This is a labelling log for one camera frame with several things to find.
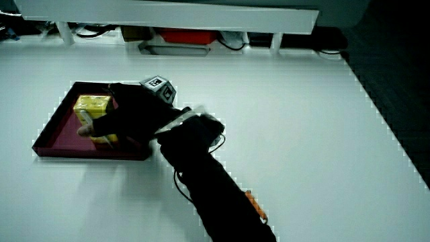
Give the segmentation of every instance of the black wire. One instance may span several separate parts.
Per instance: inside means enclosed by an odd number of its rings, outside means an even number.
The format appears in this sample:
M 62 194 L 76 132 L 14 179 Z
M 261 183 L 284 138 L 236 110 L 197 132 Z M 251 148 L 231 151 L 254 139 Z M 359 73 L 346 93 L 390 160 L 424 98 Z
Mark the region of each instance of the black wire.
M 243 47 L 245 47 L 245 43 L 244 43 L 240 48 L 232 48 L 232 47 L 229 47 L 227 44 L 223 43 L 223 41 L 221 41 L 221 39 L 220 39 L 220 38 L 218 38 L 218 39 L 217 39 L 217 41 L 218 41 L 219 43 L 221 43 L 223 46 L 225 46 L 225 47 L 227 47 L 227 48 L 229 48 L 229 49 L 231 49 L 231 50 L 242 50 L 242 49 L 243 49 Z
M 218 148 L 220 148 L 221 146 L 222 146 L 222 144 L 224 144 L 224 142 L 226 142 L 226 137 L 223 135 L 223 134 L 221 134 L 221 136 L 222 137 L 224 137 L 224 140 L 222 141 L 222 143 L 220 144 L 220 145 L 218 145 L 213 151 L 210 151 L 209 152 L 209 154 L 210 153 L 212 153 L 212 152 L 214 152 L 214 151 L 216 151 L 216 149 L 218 149 Z M 177 171 L 175 170 L 174 172 L 173 172 L 173 181 L 175 182 L 175 186 L 176 186 L 176 188 L 177 188 L 177 190 L 182 194 L 182 196 L 184 196 L 185 198 L 187 198 L 187 200 L 189 201 L 189 202 L 191 202 L 192 204 L 194 204 L 194 202 L 193 202 L 193 200 L 191 200 L 191 198 L 188 198 L 188 196 L 187 195 L 185 195 L 182 191 L 181 191 L 181 189 L 179 188 L 179 186 L 177 185 L 177 181 L 176 181 L 176 177 L 178 176 L 178 179 L 179 179 L 179 175 L 178 175 L 178 173 L 177 173 Z
M 176 185 L 177 190 L 182 194 L 182 196 L 184 196 L 185 198 L 187 198 L 188 201 L 190 201 L 192 204 L 194 204 L 193 201 L 191 200 L 191 198 L 188 198 L 188 196 L 185 195 L 181 191 L 181 189 L 179 189 L 179 186 L 177 185 L 177 181 L 176 181 L 176 176 L 177 176 L 177 171 L 173 172 L 173 181 L 175 181 L 175 185 Z
M 223 134 L 221 134 L 221 136 L 223 136 L 224 137 L 224 140 L 222 141 L 222 143 L 221 143 L 221 145 L 223 145 L 224 144 L 224 142 L 226 142 L 226 137 L 223 135 Z M 214 151 L 216 151 L 218 148 L 220 148 L 221 147 L 221 145 L 218 145 L 218 147 L 216 147 L 213 151 L 210 151 L 209 152 L 209 154 L 212 154 L 212 152 L 214 152 Z
M 340 51 L 339 52 L 334 52 L 334 53 L 325 52 L 323 50 L 318 50 L 318 51 L 321 52 L 321 53 L 324 53 L 324 54 L 340 54 L 341 53 Z
M 95 34 L 76 34 L 76 35 L 78 37 L 81 37 L 81 38 L 94 38 L 94 37 L 100 36 L 100 35 L 108 32 L 110 30 L 115 30 L 116 27 L 118 27 L 118 26 L 111 25 L 111 24 L 103 26 L 103 27 L 85 26 L 84 28 L 86 30 L 90 30 L 92 32 L 95 32 L 95 31 L 99 30 L 99 32 L 95 33 Z

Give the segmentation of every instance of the yellow packaging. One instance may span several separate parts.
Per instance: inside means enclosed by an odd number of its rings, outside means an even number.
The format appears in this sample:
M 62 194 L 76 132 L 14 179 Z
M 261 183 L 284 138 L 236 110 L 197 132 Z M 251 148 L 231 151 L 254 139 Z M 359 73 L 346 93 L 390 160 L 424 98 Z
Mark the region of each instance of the yellow packaging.
M 82 125 L 87 124 L 81 110 L 85 110 L 91 119 L 96 119 L 106 115 L 114 109 L 112 97 L 108 95 L 80 95 L 76 101 L 73 111 L 81 121 Z M 118 137 L 115 134 L 105 136 L 111 143 L 117 143 Z M 105 137 L 90 137 L 95 145 L 108 145 Z

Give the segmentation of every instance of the white table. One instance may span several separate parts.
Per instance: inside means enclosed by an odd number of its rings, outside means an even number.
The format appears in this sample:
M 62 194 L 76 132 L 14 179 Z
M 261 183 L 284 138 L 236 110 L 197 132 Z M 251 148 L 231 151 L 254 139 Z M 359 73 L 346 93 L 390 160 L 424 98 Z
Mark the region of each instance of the white table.
M 428 241 L 430 195 L 343 60 L 307 50 L 145 56 L 60 38 L 0 43 L 0 241 L 209 241 L 172 168 L 31 150 L 75 81 L 162 75 L 226 125 L 215 153 L 279 241 Z

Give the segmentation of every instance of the red tray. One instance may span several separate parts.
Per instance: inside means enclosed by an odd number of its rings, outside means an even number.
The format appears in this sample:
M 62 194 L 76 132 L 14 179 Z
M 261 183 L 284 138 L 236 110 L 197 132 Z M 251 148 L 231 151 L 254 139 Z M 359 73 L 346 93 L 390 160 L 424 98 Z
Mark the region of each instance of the red tray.
M 118 136 L 121 145 L 119 149 L 97 150 L 90 138 L 80 137 L 76 133 L 81 127 L 81 122 L 73 111 L 78 97 L 83 94 L 110 95 L 107 88 L 108 83 L 75 82 L 34 143 L 32 148 L 36 154 L 41 157 L 147 159 L 150 155 L 148 146 L 142 146 L 131 138 Z

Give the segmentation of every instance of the red object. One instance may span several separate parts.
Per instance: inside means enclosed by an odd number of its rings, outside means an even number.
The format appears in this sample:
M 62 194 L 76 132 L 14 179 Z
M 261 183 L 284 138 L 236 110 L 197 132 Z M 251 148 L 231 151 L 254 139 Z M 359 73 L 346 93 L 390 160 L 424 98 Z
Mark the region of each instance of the red object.
M 210 44 L 216 40 L 217 31 L 156 28 L 164 41 L 182 44 Z
M 245 196 L 249 199 L 249 201 L 254 206 L 255 210 L 260 215 L 260 217 L 267 222 L 266 213 L 263 211 L 263 209 L 260 208 L 260 205 L 258 205 L 257 201 L 255 200 L 254 196 L 251 194 L 250 190 L 247 190 L 245 192 Z
M 80 95 L 109 95 L 108 83 L 76 82 L 64 97 L 40 136 L 33 150 L 40 157 L 74 157 L 91 159 L 145 160 L 149 157 L 148 147 L 128 137 L 118 136 L 120 148 L 97 150 L 90 138 L 80 137 L 76 131 L 81 122 L 73 111 Z

